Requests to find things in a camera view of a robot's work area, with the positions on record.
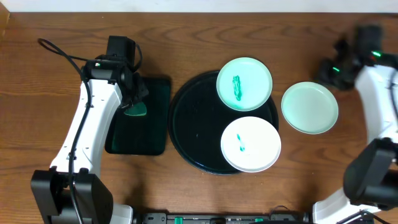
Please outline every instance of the green light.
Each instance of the green light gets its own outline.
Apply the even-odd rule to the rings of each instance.
[[[182,217],[175,217],[174,218],[174,224],[182,224],[182,223],[183,223]]]
[[[373,54],[374,56],[376,56],[376,57],[381,57],[381,53],[379,53],[379,52],[372,52],[372,54]]]

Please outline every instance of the white wall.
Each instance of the white wall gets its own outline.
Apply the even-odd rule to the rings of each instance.
[[[398,0],[0,0],[10,12],[398,12]]]

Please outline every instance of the black mat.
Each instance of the black mat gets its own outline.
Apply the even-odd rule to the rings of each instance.
[[[169,111],[170,138],[191,165],[212,174],[236,174],[223,157],[221,135],[232,121],[245,116],[262,118],[278,130],[278,114],[270,97],[256,110],[241,112],[227,107],[218,97],[218,71],[187,82],[175,95]]]
[[[108,153],[158,156],[164,152],[170,81],[146,77],[143,80],[149,91],[142,100],[147,114],[128,116],[123,110],[117,110],[106,137],[105,150]]]

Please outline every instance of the black joint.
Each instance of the black joint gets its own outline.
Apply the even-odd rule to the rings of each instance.
[[[210,224],[225,224],[226,220],[225,218],[212,218],[210,220]]]
[[[79,174],[88,174],[88,169],[87,168],[80,168]]]
[[[113,57],[126,58],[128,62],[134,63],[134,52],[136,43],[123,36],[109,36],[106,55]]]
[[[114,85],[116,83],[116,80],[108,80],[108,84]]]
[[[69,158],[70,158],[70,152],[68,153],[68,156],[67,156],[67,159],[68,159],[68,160],[69,160]],[[73,160],[76,160],[76,159],[77,159],[77,157],[74,156]]]
[[[88,106],[88,103],[86,103],[86,107],[87,107],[87,106]],[[93,107],[94,107],[94,105],[91,105],[91,106],[90,106],[90,108],[93,108]],[[75,150],[76,150],[76,149],[75,149]]]

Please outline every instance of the small green item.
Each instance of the small green item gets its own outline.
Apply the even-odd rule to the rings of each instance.
[[[145,116],[147,114],[147,107],[143,102],[140,102],[124,111],[124,114],[128,116]]]
[[[175,217],[174,224],[182,224],[182,217]]]
[[[245,148],[244,148],[244,144],[243,144],[243,142],[242,142],[242,140],[241,140],[241,137],[240,137],[239,134],[236,134],[236,135],[237,135],[237,137],[238,137],[239,142],[241,143],[241,147],[240,147],[241,152],[244,152]]]
[[[235,94],[236,100],[241,101],[242,89],[241,89],[241,80],[239,78],[239,75],[236,75],[233,77],[232,83],[234,84],[234,94]]]
[[[381,53],[379,53],[379,52],[372,52],[372,54],[373,54],[374,56],[376,56],[376,57],[381,57]]]

